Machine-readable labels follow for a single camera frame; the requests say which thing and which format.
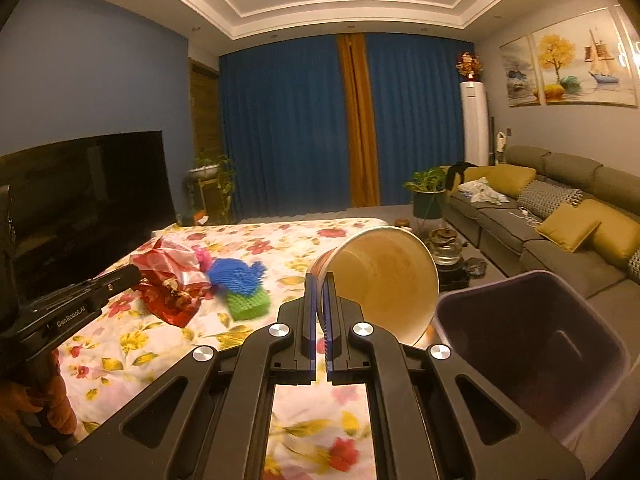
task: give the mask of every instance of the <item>triangular cutout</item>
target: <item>triangular cutout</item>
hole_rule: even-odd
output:
[[[483,444],[491,446],[518,431],[517,423],[468,377],[456,377],[456,384],[465,399]]]
[[[169,421],[189,381],[180,377],[137,413],[122,428],[122,433],[151,449],[158,447]]]

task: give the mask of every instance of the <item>black television screen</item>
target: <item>black television screen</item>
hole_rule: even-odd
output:
[[[161,132],[113,134],[0,156],[23,301],[92,278],[175,221]]]

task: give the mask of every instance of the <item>purple trash can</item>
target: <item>purple trash can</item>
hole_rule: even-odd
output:
[[[431,324],[563,444],[629,368],[620,338],[571,286],[544,270],[446,294]]]

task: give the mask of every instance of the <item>silver screw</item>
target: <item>silver screw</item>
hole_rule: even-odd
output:
[[[274,337],[284,337],[289,333],[289,327],[284,323],[275,323],[269,327],[269,333]]]
[[[434,359],[444,360],[451,357],[451,349],[447,345],[433,345],[429,352]]]
[[[353,331],[361,336],[367,336],[373,334],[373,327],[369,323],[356,323],[353,325]]]
[[[213,354],[213,348],[208,346],[198,346],[193,351],[193,358],[196,359],[196,361],[204,362],[209,361],[213,357]]]

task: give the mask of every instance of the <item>snack wrapper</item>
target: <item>snack wrapper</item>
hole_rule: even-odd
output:
[[[142,275],[133,289],[142,292],[149,311],[168,324],[184,328],[211,290],[196,251],[170,237],[145,244],[129,261]]]

